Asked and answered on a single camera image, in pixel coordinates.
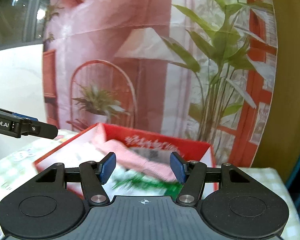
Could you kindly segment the green thread tassel bundle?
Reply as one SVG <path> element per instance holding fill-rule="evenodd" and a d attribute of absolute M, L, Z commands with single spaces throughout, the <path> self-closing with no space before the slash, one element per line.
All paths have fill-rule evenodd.
<path fill-rule="evenodd" d="M 160 179 L 155 179 L 141 173 L 128 173 L 113 178 L 114 185 L 112 189 L 125 189 L 133 191 L 143 191 L 163 196 L 176 197 L 182 185 L 177 182 L 168 182 Z"/>

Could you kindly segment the pink knitted cloth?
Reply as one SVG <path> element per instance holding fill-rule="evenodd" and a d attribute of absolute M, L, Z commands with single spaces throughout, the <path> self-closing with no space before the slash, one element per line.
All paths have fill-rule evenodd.
<path fill-rule="evenodd" d="M 127 169 L 133 169 L 137 172 L 144 173 L 147 176 L 168 182 L 177 180 L 169 165 L 150 161 L 133 152 L 117 140 L 109 140 L 106 142 L 92 140 L 91 143 L 94 144 L 99 151 L 102 151 L 105 154 L 114 152 L 119 165 Z"/>

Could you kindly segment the printed living room backdrop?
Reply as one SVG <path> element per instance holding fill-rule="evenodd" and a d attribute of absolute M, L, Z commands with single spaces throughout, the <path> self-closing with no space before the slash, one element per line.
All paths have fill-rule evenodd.
<path fill-rule="evenodd" d="M 252 165 L 273 97 L 272 0 L 47 0 L 47 121 L 208 142 Z"/>

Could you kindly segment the checkered bunny tablecloth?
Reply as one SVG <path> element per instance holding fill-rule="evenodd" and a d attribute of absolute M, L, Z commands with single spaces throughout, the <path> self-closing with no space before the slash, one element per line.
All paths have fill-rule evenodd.
<path fill-rule="evenodd" d="M 22 148 L 17 149 L 11 154 L 0 159 L 0 201 L 13 190 L 27 182 L 29 179 L 37 175 L 34 161 L 42 157 L 44 154 L 53 150 L 57 146 L 76 136 L 76 132 L 60 130 L 58 136 L 54 140 L 37 139 Z M 294 203 L 288 193 L 287 188 L 282 182 L 279 174 L 273 168 L 243 168 L 243 171 L 253 177 L 268 189 L 280 196 L 288 205 L 289 218 L 283 230 L 281 237 L 283 239 L 300 239 L 300 218 L 294 206 Z M 112 189 L 116 176 L 128 173 L 137 173 L 135 171 L 127 171 L 117 166 L 106 185 L 108 196 L 113 197 L 115 194 L 132 195 L 132 196 L 156 196 L 157 194 L 146 193 L 143 191 Z M 0 239 L 4 234 L 0 227 Z"/>

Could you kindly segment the red strawberry cardboard box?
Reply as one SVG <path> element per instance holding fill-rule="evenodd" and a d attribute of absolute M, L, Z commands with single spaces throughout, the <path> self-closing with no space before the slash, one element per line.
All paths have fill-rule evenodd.
<path fill-rule="evenodd" d="M 158 133 L 116 125 L 95 124 L 34 161 L 38 172 L 54 163 L 78 167 L 86 161 L 100 161 L 116 154 L 116 167 L 103 186 L 109 198 L 124 196 L 171 196 L 181 190 L 170 168 L 170 154 L 178 152 L 186 161 L 200 161 L 215 167 L 213 150 L 207 142 L 168 137 Z"/>

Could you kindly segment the dark window frame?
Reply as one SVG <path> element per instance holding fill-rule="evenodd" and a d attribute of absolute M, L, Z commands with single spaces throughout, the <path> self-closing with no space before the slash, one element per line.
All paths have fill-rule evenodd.
<path fill-rule="evenodd" d="M 50 0 L 0 0 L 0 50 L 42 42 Z"/>

